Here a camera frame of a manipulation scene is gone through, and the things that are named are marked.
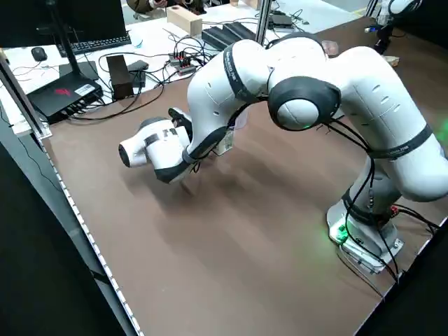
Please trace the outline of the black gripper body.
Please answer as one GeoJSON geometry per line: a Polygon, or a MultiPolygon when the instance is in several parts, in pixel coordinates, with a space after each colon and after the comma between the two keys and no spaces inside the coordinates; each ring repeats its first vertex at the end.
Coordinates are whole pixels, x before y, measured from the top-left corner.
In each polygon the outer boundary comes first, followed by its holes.
{"type": "Polygon", "coordinates": [[[176,127],[184,127],[189,139],[193,138],[193,124],[191,118],[187,113],[184,113],[179,108],[171,107],[168,109],[168,114],[171,121],[176,127]]]}
{"type": "Polygon", "coordinates": [[[391,24],[374,26],[377,33],[377,42],[374,45],[374,50],[380,55],[383,55],[391,43],[391,36],[393,33],[393,26],[391,24]]]}

